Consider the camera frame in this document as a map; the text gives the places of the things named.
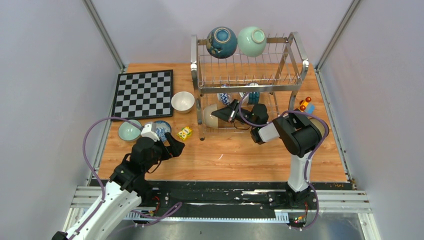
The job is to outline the white blue floral bowl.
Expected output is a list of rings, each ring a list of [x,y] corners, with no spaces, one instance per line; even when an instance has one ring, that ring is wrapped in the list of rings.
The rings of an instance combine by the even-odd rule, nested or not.
[[[166,142],[167,138],[165,136],[165,133],[172,132],[171,125],[164,120],[157,120],[157,121],[154,121],[154,123],[156,124],[156,130],[155,130],[156,135],[160,138],[162,142]]]

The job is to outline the cream bowl green leaf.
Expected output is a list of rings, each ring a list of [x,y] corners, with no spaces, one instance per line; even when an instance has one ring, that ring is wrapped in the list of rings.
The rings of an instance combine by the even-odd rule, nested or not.
[[[171,106],[181,114],[189,113],[195,104],[195,97],[187,91],[180,91],[171,98]]]

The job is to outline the pale green striped bowl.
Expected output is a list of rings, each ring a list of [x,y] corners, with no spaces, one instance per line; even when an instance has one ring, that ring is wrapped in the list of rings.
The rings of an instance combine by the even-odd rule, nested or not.
[[[131,123],[124,121],[118,128],[118,136],[121,140],[126,142],[136,141],[141,136],[141,129],[143,125],[138,121],[131,119]]]

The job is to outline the dark patterned rim bowl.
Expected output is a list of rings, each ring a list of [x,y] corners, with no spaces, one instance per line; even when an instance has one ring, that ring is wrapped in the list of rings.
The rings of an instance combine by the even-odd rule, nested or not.
[[[319,121],[318,119],[312,118],[312,117],[310,117],[309,120],[319,130],[319,132],[321,133],[321,136],[323,138],[326,138],[327,135],[329,134],[328,124],[325,121]]]

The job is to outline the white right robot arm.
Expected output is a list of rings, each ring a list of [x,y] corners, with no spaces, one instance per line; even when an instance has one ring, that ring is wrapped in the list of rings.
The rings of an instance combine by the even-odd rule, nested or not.
[[[251,126],[250,135],[256,144],[282,140],[291,155],[286,204],[292,209],[298,209],[305,203],[312,190],[312,158],[329,134],[329,126],[325,121],[298,109],[287,110],[269,120],[268,109],[264,104],[255,104],[251,110],[247,110],[242,108],[237,99],[224,108],[212,111],[211,116],[229,123],[239,121]]]

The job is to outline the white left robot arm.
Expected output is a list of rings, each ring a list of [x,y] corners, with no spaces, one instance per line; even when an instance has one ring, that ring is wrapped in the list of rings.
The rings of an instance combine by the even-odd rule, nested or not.
[[[114,169],[101,195],[85,215],[67,231],[56,232],[54,240],[104,240],[137,206],[146,207],[153,201],[153,191],[145,175],[154,165],[179,157],[185,144],[165,133],[168,146],[141,136],[122,162]]]

